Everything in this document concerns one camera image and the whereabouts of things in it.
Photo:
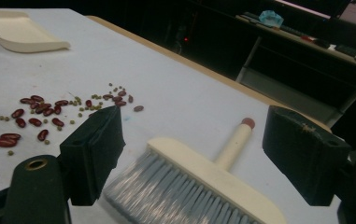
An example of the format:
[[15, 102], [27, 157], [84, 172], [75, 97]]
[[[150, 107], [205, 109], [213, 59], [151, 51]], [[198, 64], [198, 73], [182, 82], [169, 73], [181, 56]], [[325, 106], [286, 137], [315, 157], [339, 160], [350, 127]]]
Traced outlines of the blue translucent object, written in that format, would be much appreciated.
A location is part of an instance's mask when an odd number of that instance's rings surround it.
[[259, 21], [266, 26], [279, 28], [284, 19], [273, 10], [265, 10], [260, 14]]

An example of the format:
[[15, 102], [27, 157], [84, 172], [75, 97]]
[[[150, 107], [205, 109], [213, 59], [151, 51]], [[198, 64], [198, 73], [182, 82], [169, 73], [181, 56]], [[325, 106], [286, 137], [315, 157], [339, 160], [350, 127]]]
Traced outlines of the cream plastic dustpan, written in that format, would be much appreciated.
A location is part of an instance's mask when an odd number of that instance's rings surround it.
[[52, 35], [20, 11], [0, 10], [0, 45], [19, 53], [69, 49], [70, 44]]

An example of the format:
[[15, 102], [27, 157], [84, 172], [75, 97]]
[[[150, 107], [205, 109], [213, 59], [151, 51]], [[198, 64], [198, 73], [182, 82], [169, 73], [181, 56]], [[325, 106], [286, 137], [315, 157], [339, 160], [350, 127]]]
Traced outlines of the white desk frame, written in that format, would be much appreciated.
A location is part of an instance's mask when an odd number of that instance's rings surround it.
[[267, 27], [247, 15], [235, 20], [256, 35], [236, 81], [328, 126], [356, 101], [356, 58], [310, 37]]

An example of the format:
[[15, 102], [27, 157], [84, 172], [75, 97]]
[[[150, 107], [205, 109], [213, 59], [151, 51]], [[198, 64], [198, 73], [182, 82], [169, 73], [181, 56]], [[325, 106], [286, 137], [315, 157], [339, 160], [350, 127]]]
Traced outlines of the white table cover sheet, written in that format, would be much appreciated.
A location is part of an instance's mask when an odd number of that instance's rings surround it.
[[[15, 53], [0, 46], [0, 134], [16, 131], [10, 114], [20, 99], [33, 94], [48, 101], [102, 94], [124, 87], [141, 106], [122, 110], [124, 169], [156, 136], [180, 140], [207, 158], [215, 158], [235, 126], [255, 121], [253, 134], [233, 166], [233, 174], [275, 203], [288, 224], [338, 224], [336, 207], [309, 206], [263, 153], [268, 106], [243, 92], [232, 80], [215, 77], [177, 55], [164, 55], [138, 37], [109, 29], [70, 9], [33, 9], [30, 18], [70, 44], [68, 50]], [[51, 130], [41, 144], [34, 127], [21, 129], [12, 149], [0, 148], [0, 190], [13, 169], [35, 155], [57, 154], [60, 143], [81, 123], [75, 107], [64, 110], [64, 128]]]

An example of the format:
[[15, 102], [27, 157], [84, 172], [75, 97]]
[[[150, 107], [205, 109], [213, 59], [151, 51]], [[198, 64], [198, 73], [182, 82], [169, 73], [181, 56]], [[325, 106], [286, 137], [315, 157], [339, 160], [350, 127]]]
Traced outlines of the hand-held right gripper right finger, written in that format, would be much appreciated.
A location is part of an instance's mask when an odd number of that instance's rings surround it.
[[336, 194], [337, 171], [346, 165], [350, 146], [301, 114], [271, 105], [263, 151], [308, 204], [328, 206]]

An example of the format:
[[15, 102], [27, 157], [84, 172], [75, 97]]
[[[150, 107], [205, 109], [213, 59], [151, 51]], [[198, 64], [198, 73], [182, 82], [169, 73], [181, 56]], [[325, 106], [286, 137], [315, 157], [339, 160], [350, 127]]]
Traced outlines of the dark monitor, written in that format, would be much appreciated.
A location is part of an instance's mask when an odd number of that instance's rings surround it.
[[276, 0], [327, 19], [356, 24], [356, 0]]

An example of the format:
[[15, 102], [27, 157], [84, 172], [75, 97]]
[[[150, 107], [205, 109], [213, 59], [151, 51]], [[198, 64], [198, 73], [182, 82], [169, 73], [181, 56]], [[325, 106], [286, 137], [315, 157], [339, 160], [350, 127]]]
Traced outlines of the wooden table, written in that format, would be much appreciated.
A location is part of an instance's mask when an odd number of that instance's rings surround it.
[[82, 21], [78, 70], [64, 87], [81, 97], [122, 87], [124, 133], [185, 136], [227, 131], [241, 119], [262, 131], [274, 100], [95, 16]]

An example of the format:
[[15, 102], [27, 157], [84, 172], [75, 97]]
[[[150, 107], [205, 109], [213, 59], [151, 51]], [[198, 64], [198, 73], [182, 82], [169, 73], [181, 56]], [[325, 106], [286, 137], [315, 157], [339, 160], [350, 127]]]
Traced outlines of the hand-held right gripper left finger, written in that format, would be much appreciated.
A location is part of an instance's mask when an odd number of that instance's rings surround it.
[[91, 206], [99, 199], [124, 146], [121, 109], [115, 105], [92, 113], [60, 144], [73, 205]]

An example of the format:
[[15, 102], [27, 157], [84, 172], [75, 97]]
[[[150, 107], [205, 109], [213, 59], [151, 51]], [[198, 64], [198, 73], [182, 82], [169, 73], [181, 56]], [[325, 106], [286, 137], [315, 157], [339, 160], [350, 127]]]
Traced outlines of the cream hand brush grey bristles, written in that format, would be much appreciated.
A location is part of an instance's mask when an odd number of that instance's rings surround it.
[[106, 200], [132, 224], [287, 224], [274, 203], [229, 173], [254, 127], [243, 119], [214, 161], [153, 138], [105, 188]]

